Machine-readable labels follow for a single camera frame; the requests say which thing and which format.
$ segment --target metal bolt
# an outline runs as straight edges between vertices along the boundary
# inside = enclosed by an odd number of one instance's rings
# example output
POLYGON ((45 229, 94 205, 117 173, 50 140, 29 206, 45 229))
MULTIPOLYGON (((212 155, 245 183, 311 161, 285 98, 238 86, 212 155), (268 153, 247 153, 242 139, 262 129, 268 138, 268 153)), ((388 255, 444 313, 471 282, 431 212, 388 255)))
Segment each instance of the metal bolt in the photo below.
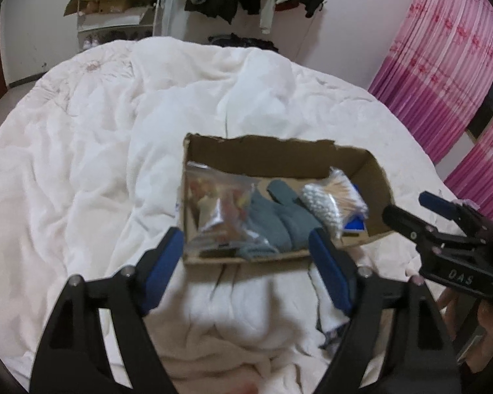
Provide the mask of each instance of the metal bolt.
POLYGON ((75 287, 78 286, 80 283, 82 283, 82 276, 75 274, 69 277, 68 284, 70 286, 75 287))
POLYGON ((417 286, 423 286, 425 284, 424 277, 421 275, 414 275, 410 278, 410 281, 412 281, 414 284, 417 286))
POLYGON ((373 270, 371 267, 358 267, 358 274, 363 278, 369 278, 373 275, 373 270))
POLYGON ((125 277, 133 277, 135 274, 135 267, 133 265, 126 265, 120 270, 120 273, 125 277))

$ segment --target plastic bag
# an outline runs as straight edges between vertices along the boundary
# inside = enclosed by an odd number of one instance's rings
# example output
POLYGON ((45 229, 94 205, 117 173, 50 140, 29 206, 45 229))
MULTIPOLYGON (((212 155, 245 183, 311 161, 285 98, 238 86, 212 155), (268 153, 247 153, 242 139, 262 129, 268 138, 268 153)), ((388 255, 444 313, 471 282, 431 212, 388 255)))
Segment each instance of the plastic bag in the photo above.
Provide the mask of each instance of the plastic bag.
POLYGON ((188 206, 197 227, 196 236, 187 243, 188 252, 238 249, 245 244, 267 242, 246 226, 256 188, 254 178, 188 162, 186 179, 188 206))
POLYGON ((331 168, 327 179, 306 184, 301 190, 301 200, 338 239, 355 216, 368 218, 367 204, 349 178, 337 168, 331 168))

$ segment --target white blanket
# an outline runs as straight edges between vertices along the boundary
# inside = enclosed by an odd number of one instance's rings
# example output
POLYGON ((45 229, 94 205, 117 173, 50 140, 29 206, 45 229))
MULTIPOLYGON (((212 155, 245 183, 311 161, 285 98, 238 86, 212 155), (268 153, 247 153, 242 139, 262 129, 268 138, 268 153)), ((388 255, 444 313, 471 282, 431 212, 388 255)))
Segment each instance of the white blanket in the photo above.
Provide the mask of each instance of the white blanket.
MULTIPOLYGON (((449 229, 417 203, 425 189, 453 198, 431 161, 356 86, 258 49, 151 38, 89 50, 47 73, 0 128, 0 356, 24 385, 66 279, 110 276, 176 224, 188 132, 367 148, 398 205, 449 229)), ((351 253, 398 279, 419 267, 399 235, 351 253)), ((327 330, 341 321, 305 262, 179 264, 146 324, 182 394, 245 381, 293 394, 312 392, 328 363, 318 318, 327 330)), ((105 318, 103 329, 124 381, 105 318)))

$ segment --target curtain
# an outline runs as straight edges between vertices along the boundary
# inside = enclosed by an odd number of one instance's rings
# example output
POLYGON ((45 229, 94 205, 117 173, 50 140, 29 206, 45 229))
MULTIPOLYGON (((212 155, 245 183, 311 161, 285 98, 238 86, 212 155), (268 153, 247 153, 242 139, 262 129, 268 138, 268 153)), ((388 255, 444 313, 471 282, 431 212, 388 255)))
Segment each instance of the curtain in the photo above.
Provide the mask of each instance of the curtain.
POLYGON ((445 184, 458 198, 473 200, 493 220, 493 119, 445 184))
POLYGON ((456 143, 493 82, 488 0, 414 0, 369 92, 436 164, 456 143))

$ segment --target blue gripper pad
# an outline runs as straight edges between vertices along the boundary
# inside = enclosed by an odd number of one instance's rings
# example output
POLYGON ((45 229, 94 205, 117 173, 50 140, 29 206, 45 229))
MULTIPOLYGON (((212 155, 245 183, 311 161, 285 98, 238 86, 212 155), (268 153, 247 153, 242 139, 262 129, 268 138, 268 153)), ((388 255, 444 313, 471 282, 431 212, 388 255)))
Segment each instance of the blue gripper pad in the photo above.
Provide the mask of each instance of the blue gripper pad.
POLYGON ((418 196, 418 202, 423 208, 443 216, 448 221, 455 221, 455 219, 458 218, 455 203, 451 203, 442 197, 431 194, 429 191, 421 193, 418 196))
POLYGON ((356 264, 346 252, 336 249, 321 229, 311 231, 309 251, 334 307, 351 317, 358 288, 356 264))
POLYGON ((138 301, 138 307, 144 316, 159 306, 177 262, 182 256, 183 246, 182 231, 172 227, 157 248, 145 252, 135 266, 137 282, 144 293, 138 301))

